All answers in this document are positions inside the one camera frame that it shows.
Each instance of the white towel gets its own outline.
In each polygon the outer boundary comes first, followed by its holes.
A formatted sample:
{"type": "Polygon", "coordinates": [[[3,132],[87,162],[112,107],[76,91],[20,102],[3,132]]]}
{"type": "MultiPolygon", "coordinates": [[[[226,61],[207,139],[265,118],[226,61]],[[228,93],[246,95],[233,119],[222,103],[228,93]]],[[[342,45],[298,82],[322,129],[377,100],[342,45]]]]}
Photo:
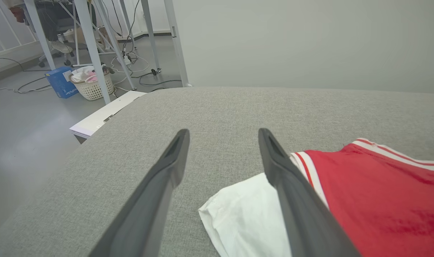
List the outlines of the white towel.
{"type": "Polygon", "coordinates": [[[198,212],[222,257],[291,256],[277,191],[264,173],[225,187],[198,212]]]}

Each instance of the red shirt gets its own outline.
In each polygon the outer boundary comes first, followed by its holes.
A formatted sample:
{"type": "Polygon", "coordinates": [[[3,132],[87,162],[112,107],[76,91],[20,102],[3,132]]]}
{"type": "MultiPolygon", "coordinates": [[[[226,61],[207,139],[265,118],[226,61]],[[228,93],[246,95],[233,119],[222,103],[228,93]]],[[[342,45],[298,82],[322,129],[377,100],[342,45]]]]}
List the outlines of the red shirt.
{"type": "Polygon", "coordinates": [[[363,256],[434,256],[434,161],[364,138],[290,159],[363,256]]]}

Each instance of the white basket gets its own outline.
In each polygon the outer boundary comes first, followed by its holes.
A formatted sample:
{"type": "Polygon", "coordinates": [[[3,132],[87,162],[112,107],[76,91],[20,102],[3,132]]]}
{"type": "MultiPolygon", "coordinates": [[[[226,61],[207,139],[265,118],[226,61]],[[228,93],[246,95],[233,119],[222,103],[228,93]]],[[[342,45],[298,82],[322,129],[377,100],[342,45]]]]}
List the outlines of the white basket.
{"type": "MultiPolygon", "coordinates": [[[[103,97],[101,93],[101,88],[99,88],[98,81],[94,82],[75,82],[71,79],[71,75],[69,75],[69,80],[75,85],[79,93],[85,97],[85,99],[89,101],[93,101],[103,97]]],[[[104,80],[106,80],[107,91],[109,94],[114,92],[114,85],[112,80],[110,79],[109,72],[104,73],[104,80]]]]}

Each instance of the power strip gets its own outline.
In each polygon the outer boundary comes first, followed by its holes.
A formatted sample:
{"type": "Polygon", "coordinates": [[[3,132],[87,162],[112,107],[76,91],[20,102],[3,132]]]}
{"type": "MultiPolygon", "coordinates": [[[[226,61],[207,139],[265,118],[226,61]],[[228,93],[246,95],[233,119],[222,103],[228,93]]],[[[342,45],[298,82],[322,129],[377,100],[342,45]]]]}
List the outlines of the power strip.
{"type": "Polygon", "coordinates": [[[123,59],[124,59],[126,65],[130,65],[130,64],[131,64],[131,60],[128,58],[128,55],[124,55],[124,56],[123,56],[123,59]]]}

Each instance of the gray sofa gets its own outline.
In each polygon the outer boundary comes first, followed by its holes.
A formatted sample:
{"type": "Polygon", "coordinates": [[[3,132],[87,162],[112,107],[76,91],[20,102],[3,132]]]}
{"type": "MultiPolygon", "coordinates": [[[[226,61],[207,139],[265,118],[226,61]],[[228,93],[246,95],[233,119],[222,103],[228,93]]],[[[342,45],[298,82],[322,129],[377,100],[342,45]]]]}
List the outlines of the gray sofa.
{"type": "Polygon", "coordinates": [[[434,160],[434,95],[285,88],[176,88],[135,100],[98,130],[0,229],[0,255],[87,255],[179,129],[190,130],[160,255],[215,256],[198,208],[263,172],[258,129],[287,152],[358,137],[434,160]]]}

